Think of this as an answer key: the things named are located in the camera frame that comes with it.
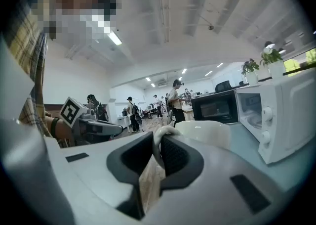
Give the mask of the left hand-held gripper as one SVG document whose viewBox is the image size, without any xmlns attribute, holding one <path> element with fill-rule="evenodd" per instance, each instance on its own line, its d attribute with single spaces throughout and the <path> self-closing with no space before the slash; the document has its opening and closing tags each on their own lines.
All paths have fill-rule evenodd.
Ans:
<svg viewBox="0 0 316 225">
<path fill-rule="evenodd" d="M 94 109 L 70 97 L 64 103 L 60 116 L 71 128 L 76 141 L 90 144 L 106 142 L 110 140 L 111 135 L 119 135 L 123 131 L 120 125 L 98 120 Z"/>
</svg>

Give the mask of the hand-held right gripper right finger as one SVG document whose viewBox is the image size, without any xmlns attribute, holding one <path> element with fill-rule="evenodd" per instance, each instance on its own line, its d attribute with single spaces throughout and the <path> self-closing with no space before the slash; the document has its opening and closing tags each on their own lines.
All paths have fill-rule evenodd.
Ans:
<svg viewBox="0 0 316 225">
<path fill-rule="evenodd" d="M 179 135 L 160 142 L 166 177 L 149 225 L 267 225 L 290 194 L 237 154 Z"/>
</svg>

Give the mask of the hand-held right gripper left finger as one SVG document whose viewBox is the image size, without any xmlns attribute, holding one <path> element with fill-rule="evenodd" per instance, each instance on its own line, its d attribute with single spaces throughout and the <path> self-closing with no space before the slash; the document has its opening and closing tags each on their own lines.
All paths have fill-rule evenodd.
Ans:
<svg viewBox="0 0 316 225">
<path fill-rule="evenodd" d="M 152 132 L 70 148 L 45 139 L 72 224 L 146 225 L 139 177 L 151 158 L 152 142 Z"/>
</svg>

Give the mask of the white ceramic mug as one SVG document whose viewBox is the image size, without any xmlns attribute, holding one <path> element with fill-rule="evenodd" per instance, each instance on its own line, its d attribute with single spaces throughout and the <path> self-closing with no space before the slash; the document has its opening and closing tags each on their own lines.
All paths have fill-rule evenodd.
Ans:
<svg viewBox="0 0 316 225">
<path fill-rule="evenodd" d="M 160 154 L 160 142 L 165 134 L 183 136 L 227 150 L 231 149 L 229 125 L 217 121 L 182 121 L 175 127 L 163 126 L 155 132 L 153 139 L 153 156 L 162 168 L 164 163 Z"/>
</svg>

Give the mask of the white microwave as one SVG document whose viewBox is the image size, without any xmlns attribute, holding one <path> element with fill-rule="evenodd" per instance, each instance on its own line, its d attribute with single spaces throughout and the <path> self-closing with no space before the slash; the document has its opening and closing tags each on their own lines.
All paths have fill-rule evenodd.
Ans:
<svg viewBox="0 0 316 225">
<path fill-rule="evenodd" d="M 194 119 L 241 123 L 259 142 L 266 164 L 316 136 L 316 69 L 192 99 Z"/>
</svg>

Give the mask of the person's left forearm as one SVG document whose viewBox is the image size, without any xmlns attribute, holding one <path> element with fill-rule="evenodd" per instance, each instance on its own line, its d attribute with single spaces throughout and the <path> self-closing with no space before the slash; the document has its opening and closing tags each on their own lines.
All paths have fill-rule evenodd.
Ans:
<svg viewBox="0 0 316 225">
<path fill-rule="evenodd" d="M 72 129 L 61 119 L 56 125 L 56 136 L 58 140 L 68 140 L 69 146 L 75 145 Z"/>
</svg>

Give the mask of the black wristband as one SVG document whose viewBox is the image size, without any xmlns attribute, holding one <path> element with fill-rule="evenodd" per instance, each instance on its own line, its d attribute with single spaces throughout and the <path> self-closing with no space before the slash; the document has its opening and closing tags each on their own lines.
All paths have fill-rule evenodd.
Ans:
<svg viewBox="0 0 316 225">
<path fill-rule="evenodd" d="M 58 117 L 55 117 L 52 122 L 51 122 L 51 125 L 50 125 L 50 132 L 51 132 L 51 135 L 53 138 L 57 138 L 56 136 L 56 125 L 58 123 L 60 119 Z"/>
</svg>

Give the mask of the black office chair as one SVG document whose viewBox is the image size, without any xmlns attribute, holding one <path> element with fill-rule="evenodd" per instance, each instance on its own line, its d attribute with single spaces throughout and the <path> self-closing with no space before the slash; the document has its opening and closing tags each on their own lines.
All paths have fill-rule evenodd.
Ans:
<svg viewBox="0 0 316 225">
<path fill-rule="evenodd" d="M 223 82 L 217 84 L 215 87 L 215 92 L 219 93 L 219 92 L 224 92 L 224 91 L 228 91 L 231 89 L 232 89 L 232 86 L 230 85 L 230 81 L 227 80 L 227 81 L 223 81 Z"/>
</svg>

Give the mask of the ceiling tube light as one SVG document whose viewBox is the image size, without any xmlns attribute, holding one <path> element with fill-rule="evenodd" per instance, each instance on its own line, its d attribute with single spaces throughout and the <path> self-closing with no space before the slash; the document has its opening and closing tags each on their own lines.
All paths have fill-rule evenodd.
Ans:
<svg viewBox="0 0 316 225">
<path fill-rule="evenodd" d="M 107 34 L 107 36 L 112 40 L 112 42 L 115 45 L 121 45 L 122 41 L 120 40 L 120 38 L 116 35 L 116 33 L 112 30 L 110 30 L 110 32 Z"/>
</svg>

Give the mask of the purple flower potted plant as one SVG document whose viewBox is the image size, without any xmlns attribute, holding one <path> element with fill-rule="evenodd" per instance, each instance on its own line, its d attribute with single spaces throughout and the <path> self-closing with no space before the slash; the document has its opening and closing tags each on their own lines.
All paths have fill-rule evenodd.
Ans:
<svg viewBox="0 0 316 225">
<path fill-rule="evenodd" d="M 258 84 L 256 70 L 259 70 L 259 65 L 251 58 L 242 65 L 242 75 L 245 76 L 250 86 Z"/>
</svg>

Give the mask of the yellow plaid shirt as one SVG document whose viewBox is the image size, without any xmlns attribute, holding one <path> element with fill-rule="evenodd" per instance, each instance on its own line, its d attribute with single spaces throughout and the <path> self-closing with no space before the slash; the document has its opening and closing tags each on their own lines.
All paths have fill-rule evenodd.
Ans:
<svg viewBox="0 0 316 225">
<path fill-rule="evenodd" d="M 26 75 L 34 82 L 19 120 L 35 127 L 47 137 L 51 137 L 46 122 L 43 102 L 43 78 L 47 55 L 47 36 L 38 27 L 37 19 L 31 12 L 27 0 L 19 0 L 4 28 L 5 42 Z"/>
</svg>

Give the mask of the white flower potted plant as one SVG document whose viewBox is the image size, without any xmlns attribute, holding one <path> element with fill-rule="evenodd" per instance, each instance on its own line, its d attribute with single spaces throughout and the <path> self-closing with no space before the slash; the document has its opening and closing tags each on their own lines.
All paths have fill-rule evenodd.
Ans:
<svg viewBox="0 0 316 225">
<path fill-rule="evenodd" d="M 286 68 L 278 50 L 265 47 L 261 53 L 260 65 L 267 66 L 273 79 L 280 79 L 286 72 Z"/>
</svg>

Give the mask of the window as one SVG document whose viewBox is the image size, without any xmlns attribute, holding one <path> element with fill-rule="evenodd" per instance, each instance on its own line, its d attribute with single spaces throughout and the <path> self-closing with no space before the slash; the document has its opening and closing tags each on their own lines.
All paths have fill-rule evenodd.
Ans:
<svg viewBox="0 0 316 225">
<path fill-rule="evenodd" d="M 286 72 L 316 63 L 316 48 L 284 61 Z"/>
</svg>

